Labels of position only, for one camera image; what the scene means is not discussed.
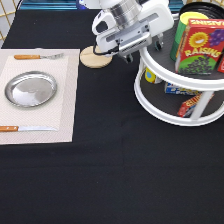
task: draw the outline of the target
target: wooden coaster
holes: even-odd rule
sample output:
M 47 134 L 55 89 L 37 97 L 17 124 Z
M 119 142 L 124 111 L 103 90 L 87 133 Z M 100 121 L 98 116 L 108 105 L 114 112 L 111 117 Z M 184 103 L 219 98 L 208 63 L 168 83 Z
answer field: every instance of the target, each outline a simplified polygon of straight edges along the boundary
M 100 53 L 100 49 L 97 46 L 96 52 Z M 80 54 L 81 62 L 89 68 L 103 68 L 110 64 L 113 57 L 97 56 L 93 53 L 93 46 L 87 47 Z

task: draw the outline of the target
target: lazy susan organizer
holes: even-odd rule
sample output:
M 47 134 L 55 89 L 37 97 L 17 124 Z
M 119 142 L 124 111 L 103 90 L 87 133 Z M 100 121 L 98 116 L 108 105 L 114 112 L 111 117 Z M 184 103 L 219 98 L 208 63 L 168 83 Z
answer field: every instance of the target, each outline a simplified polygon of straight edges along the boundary
M 200 126 L 211 123 L 224 114 L 224 74 L 213 71 L 209 76 L 179 75 L 170 51 L 178 21 L 173 29 L 164 33 L 164 47 L 156 51 L 153 45 L 140 50 L 139 72 L 135 80 L 135 94 L 139 103 L 153 116 L 180 126 Z M 189 118 L 181 118 L 177 112 L 182 102 L 193 96 L 166 94 L 165 83 L 151 84 L 145 80 L 144 70 L 148 67 L 159 78 L 182 88 L 202 91 L 202 97 Z

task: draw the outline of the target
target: white paper mat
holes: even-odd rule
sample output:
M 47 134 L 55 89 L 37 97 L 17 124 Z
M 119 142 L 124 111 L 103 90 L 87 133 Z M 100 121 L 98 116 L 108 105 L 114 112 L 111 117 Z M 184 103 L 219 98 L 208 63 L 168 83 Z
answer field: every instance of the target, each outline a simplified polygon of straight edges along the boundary
M 63 59 L 57 59 L 56 61 L 44 59 L 23 61 L 23 65 L 20 65 L 19 62 L 21 61 L 14 63 L 13 58 L 8 58 L 9 55 L 12 56 L 14 54 L 51 55 L 61 52 L 65 53 Z M 0 125 L 44 125 L 58 128 L 59 131 L 0 133 L 0 144 L 72 141 L 79 50 L 1 50 L 0 72 L 6 60 L 6 66 L 0 76 L 0 103 L 2 106 L 4 104 L 0 108 Z M 43 71 L 53 75 L 58 83 L 57 94 L 52 100 L 42 106 L 29 109 L 17 108 L 5 99 L 5 85 L 14 76 L 32 70 Z

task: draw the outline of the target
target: white wall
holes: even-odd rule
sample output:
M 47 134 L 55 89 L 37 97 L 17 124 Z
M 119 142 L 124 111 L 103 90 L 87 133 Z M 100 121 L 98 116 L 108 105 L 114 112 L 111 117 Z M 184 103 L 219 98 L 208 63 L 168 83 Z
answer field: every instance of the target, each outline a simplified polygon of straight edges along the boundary
M 18 2 L 19 0 L 0 0 L 0 48 L 13 23 Z

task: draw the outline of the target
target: silver plate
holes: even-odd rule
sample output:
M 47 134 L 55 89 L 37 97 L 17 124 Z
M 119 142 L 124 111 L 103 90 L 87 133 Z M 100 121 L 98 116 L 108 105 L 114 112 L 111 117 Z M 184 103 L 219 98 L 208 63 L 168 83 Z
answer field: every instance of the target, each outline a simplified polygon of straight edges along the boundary
M 53 76 L 32 71 L 13 78 L 5 87 L 5 96 L 16 106 L 34 107 L 48 101 L 56 91 L 57 83 Z

